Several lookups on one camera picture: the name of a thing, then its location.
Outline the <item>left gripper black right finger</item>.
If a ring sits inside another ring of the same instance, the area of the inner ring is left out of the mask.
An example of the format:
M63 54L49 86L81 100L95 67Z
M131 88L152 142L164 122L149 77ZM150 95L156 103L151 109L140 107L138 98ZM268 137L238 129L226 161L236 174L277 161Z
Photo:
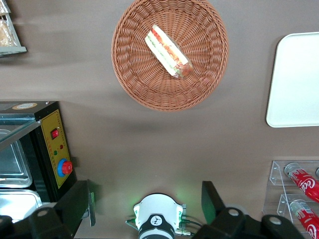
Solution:
M194 239L302 239L286 218L265 215L257 221L234 207L226 207L211 181L203 181L201 206L206 224Z

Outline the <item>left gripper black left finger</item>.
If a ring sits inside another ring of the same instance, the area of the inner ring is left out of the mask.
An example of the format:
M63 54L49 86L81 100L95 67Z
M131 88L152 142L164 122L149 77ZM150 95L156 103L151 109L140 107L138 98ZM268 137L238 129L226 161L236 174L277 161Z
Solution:
M90 199L88 181L77 181L53 205L37 208L30 216L13 223L10 216L0 217L2 239L73 239L82 219L89 212Z

